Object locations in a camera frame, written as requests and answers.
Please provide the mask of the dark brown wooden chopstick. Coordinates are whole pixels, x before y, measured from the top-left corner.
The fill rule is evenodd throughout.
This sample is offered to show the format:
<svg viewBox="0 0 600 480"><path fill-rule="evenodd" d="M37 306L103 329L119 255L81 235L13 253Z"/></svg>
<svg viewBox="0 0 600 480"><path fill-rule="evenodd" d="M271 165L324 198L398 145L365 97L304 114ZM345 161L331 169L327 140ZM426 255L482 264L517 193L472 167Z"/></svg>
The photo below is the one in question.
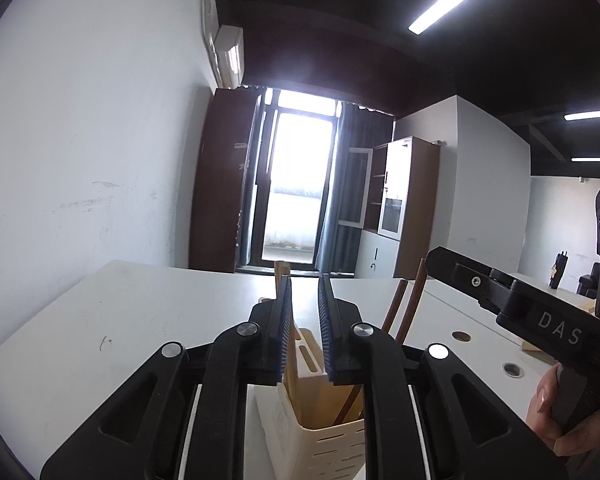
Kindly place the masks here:
<svg viewBox="0 0 600 480"><path fill-rule="evenodd" d="M424 292L424 288L427 281L427 269L425 260L420 260L417 273L413 283L413 289L411 291L411 295L408 297L406 309L401 320L400 327L398 332L396 333L396 342L398 344L403 344L408 331L410 330L412 323L415 318L415 314L419 305L420 298L422 298L422 293Z"/></svg>

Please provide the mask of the glass balcony door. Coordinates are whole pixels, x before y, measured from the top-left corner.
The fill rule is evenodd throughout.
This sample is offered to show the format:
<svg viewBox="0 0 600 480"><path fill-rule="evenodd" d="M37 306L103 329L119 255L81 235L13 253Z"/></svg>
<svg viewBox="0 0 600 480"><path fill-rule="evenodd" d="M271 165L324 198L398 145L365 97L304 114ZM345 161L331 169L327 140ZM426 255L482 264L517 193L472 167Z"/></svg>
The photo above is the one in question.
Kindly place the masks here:
<svg viewBox="0 0 600 480"><path fill-rule="evenodd" d="M245 235L245 263L314 268L325 215L340 103L267 88L258 132Z"/></svg>

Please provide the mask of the white wall air conditioner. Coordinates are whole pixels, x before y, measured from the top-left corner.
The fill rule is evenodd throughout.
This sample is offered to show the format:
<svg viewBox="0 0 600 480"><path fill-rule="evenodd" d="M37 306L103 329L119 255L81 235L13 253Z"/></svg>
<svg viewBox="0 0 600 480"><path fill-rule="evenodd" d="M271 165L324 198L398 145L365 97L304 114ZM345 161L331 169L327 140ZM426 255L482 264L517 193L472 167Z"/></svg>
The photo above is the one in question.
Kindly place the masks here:
<svg viewBox="0 0 600 480"><path fill-rule="evenodd" d="M242 84L245 73L244 30L241 27L222 25L215 36L214 47L221 87L237 89Z"/></svg>

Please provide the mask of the dark blue curtain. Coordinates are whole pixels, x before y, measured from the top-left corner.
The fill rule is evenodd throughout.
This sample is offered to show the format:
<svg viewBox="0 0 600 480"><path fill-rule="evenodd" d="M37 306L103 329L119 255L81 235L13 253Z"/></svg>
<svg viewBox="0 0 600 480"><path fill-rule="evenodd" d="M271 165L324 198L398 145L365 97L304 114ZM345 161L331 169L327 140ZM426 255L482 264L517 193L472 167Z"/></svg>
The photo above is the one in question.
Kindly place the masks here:
<svg viewBox="0 0 600 480"><path fill-rule="evenodd" d="M351 148L370 148L392 139L394 118L352 103L343 103L338 119L335 160L315 266L321 273L353 273L362 229L358 222L366 172Z"/></svg>

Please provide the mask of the black object on far desk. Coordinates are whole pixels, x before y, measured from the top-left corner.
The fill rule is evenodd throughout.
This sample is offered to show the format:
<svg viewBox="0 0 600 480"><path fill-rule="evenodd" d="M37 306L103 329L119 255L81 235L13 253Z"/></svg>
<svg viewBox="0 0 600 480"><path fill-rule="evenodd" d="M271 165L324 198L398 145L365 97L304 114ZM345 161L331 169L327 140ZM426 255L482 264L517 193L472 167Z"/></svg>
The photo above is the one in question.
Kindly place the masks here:
<svg viewBox="0 0 600 480"><path fill-rule="evenodd" d="M568 255L566 252L560 252L555 259L555 262L550 271L550 281L548 284L551 289L558 289L559 283L564 276L566 265L568 262Z"/></svg>

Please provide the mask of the cream plastic utensil holder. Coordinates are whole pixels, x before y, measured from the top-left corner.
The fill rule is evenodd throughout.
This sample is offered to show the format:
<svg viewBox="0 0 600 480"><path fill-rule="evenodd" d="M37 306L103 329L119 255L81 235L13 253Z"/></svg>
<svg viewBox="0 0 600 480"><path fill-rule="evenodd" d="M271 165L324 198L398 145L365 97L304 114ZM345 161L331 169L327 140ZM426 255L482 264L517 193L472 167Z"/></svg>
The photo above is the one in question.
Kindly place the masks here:
<svg viewBox="0 0 600 480"><path fill-rule="evenodd" d="M321 347L307 328L294 336L297 377L254 388L268 456L277 479L356 479L365 465L363 404L358 398L340 424L335 419L350 386L335 386L324 370Z"/></svg>

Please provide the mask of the curved reddish brown chopstick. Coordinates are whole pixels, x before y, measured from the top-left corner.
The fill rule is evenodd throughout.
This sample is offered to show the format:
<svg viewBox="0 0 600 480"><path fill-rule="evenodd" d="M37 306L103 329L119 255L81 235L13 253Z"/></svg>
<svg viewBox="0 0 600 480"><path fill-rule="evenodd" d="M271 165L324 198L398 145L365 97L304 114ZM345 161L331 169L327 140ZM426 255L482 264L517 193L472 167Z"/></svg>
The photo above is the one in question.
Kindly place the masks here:
<svg viewBox="0 0 600 480"><path fill-rule="evenodd" d="M336 426L358 420L364 411L378 414L374 395L380 387L391 388L383 394L387 399L405 389L402 370L411 365L402 354L401 344L412 318L403 315L398 336L391 336L389 330L407 286L408 281L404 278L398 281L389 313L380 327L361 320L360 312L350 302L332 298L321 306L321 315L325 318L324 341L332 345L325 356L328 378L338 387L351 388L334 419Z"/></svg>

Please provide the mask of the brown and white cabinet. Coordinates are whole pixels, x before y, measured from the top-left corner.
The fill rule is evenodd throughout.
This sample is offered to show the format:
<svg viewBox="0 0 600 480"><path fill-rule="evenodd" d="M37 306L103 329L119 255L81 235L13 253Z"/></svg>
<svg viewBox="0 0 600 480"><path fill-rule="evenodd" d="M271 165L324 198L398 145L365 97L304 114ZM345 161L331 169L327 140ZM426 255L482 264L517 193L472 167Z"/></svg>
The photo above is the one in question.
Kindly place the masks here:
<svg viewBox="0 0 600 480"><path fill-rule="evenodd" d="M356 278L416 276L429 250L439 164L440 145L416 136L374 148Z"/></svg>

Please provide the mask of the light bamboo chopstick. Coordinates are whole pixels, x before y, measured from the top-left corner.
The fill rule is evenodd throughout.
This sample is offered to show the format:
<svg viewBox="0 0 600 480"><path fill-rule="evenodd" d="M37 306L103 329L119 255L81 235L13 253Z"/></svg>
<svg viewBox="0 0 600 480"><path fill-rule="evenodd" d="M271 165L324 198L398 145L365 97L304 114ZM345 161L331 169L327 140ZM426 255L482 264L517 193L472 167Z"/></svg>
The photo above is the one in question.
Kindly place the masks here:
<svg viewBox="0 0 600 480"><path fill-rule="evenodd" d="M291 407L296 414L299 413L298 401L298 366L296 335L294 327L294 310L292 310L291 299L291 267L286 261L277 260L274 262L276 297L283 300L288 311L288 341L286 347L286 364L284 384L288 394Z"/></svg>

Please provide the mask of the dark brown tall wardrobe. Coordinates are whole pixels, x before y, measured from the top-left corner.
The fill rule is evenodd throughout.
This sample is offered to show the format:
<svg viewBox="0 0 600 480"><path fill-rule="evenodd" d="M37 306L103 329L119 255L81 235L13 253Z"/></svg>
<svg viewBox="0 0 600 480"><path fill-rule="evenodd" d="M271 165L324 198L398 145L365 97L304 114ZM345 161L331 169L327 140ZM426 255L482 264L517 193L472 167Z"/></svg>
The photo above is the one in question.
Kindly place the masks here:
<svg viewBox="0 0 600 480"><path fill-rule="evenodd" d="M190 215L189 269L235 271L242 194L259 99L257 90L219 89L208 107Z"/></svg>

